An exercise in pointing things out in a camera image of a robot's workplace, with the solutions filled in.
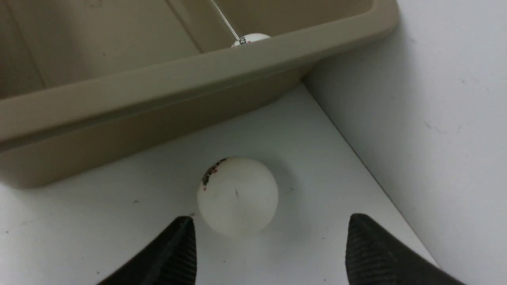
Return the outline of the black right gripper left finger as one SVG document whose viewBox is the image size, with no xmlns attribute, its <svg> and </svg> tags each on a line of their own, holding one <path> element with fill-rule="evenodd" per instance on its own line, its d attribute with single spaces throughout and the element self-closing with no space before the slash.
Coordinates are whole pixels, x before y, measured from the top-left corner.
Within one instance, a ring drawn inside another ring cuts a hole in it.
<svg viewBox="0 0 507 285">
<path fill-rule="evenodd" d="M 194 220 L 174 219 L 153 241 L 100 285 L 195 285 L 197 242 Z"/>
</svg>

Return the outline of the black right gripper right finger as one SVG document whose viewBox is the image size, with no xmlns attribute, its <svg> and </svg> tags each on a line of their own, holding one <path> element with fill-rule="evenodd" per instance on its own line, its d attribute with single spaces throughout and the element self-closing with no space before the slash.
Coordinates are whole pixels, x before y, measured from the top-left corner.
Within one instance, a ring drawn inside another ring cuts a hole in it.
<svg viewBox="0 0 507 285">
<path fill-rule="evenodd" d="M 364 213 L 348 222 L 345 267 L 350 285 L 462 285 Z"/>
</svg>

